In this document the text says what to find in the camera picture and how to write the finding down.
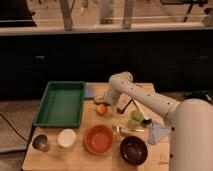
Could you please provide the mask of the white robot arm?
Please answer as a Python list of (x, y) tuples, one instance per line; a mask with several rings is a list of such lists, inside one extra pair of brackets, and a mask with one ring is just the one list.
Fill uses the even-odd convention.
[(201, 99), (182, 102), (148, 91), (130, 72), (109, 78), (104, 101), (115, 105), (122, 93), (157, 113), (171, 127), (169, 171), (213, 171), (213, 105)]

